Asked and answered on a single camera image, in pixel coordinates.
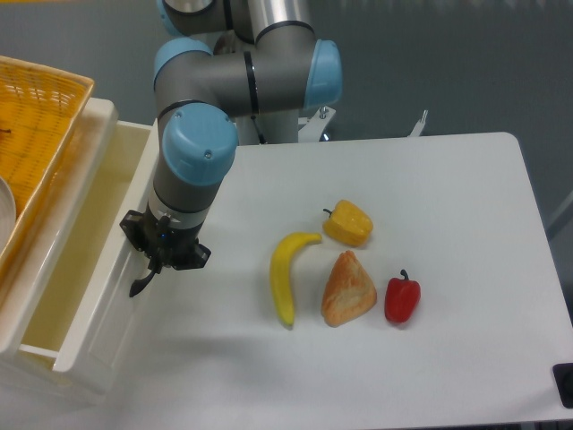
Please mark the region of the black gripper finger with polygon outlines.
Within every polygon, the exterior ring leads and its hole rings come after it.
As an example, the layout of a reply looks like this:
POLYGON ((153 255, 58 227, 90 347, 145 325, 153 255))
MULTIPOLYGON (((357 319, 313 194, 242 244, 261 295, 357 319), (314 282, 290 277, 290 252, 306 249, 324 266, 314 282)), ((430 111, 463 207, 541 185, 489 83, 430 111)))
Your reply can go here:
POLYGON ((175 253, 174 269, 177 271, 202 269, 210 256, 210 249, 195 241, 175 253))
POLYGON ((148 268, 151 269, 151 242, 146 230, 146 215, 146 212, 128 210, 120 221, 120 228, 133 248, 145 255, 148 259, 148 268))

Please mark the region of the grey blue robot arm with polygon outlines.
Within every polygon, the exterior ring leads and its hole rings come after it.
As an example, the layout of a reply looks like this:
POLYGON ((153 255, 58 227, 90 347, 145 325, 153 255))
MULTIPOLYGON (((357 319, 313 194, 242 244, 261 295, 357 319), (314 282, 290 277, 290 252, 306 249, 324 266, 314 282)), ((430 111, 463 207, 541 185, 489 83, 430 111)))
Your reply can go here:
POLYGON ((234 120, 318 108, 342 93, 336 44, 305 1, 161 1, 174 38, 155 57, 158 162, 144 211, 121 228, 152 273, 197 269, 198 234, 238 144, 234 120))

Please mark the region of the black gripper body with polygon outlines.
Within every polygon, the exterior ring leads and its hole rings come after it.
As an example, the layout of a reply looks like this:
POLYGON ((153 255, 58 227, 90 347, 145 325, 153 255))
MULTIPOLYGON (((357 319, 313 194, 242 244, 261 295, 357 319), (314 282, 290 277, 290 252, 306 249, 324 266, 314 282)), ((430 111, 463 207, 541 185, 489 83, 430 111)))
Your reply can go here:
POLYGON ((178 229, 170 226, 159 225, 159 221, 153 215, 146 215, 146 230, 150 238, 152 268, 157 268, 156 261, 159 260, 159 267, 174 268, 174 256, 178 250, 182 250, 193 242, 197 241, 200 227, 178 229))

